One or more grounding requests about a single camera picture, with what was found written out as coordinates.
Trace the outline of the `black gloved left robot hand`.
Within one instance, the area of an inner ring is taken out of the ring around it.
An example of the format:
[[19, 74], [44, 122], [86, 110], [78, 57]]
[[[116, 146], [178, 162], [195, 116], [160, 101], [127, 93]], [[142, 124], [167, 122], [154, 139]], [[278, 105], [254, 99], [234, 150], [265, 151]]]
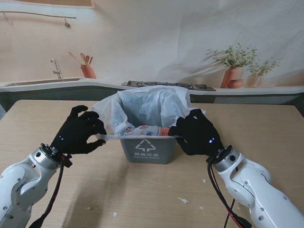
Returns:
[[56, 154], [89, 154], [105, 144], [103, 139], [87, 142], [96, 134], [107, 134], [98, 113], [88, 111], [85, 105], [78, 105], [71, 109], [69, 116], [50, 144], [50, 149]]

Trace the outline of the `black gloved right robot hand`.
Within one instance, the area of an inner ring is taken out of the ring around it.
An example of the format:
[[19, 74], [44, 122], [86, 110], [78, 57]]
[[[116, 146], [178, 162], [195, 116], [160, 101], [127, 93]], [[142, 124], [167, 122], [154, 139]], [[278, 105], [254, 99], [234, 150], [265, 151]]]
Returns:
[[168, 135], [176, 137], [187, 155], [213, 157], [224, 149], [218, 131], [200, 109], [193, 109], [185, 118], [178, 118]]

